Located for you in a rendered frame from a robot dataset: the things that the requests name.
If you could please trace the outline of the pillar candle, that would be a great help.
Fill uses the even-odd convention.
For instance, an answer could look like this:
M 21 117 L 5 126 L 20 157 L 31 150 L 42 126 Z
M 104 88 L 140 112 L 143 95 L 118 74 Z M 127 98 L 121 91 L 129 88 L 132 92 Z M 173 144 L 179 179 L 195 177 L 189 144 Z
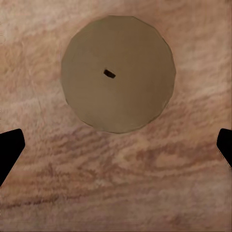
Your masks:
M 60 83 L 77 117 L 99 132 L 140 130 L 173 96 L 172 50 L 154 26 L 109 15 L 88 23 L 62 58 Z

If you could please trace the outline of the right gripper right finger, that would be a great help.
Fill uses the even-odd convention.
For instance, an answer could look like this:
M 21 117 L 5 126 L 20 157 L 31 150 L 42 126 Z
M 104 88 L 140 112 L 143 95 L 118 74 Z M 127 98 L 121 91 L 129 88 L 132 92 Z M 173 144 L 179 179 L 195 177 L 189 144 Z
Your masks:
M 217 138 L 217 147 L 232 167 L 232 130 L 222 128 Z

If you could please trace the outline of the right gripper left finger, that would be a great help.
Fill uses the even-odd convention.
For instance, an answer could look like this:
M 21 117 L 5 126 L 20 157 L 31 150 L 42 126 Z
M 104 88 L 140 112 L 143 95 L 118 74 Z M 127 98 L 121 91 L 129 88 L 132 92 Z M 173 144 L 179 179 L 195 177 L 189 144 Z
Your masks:
M 0 134 L 0 186 L 25 147 L 21 129 Z

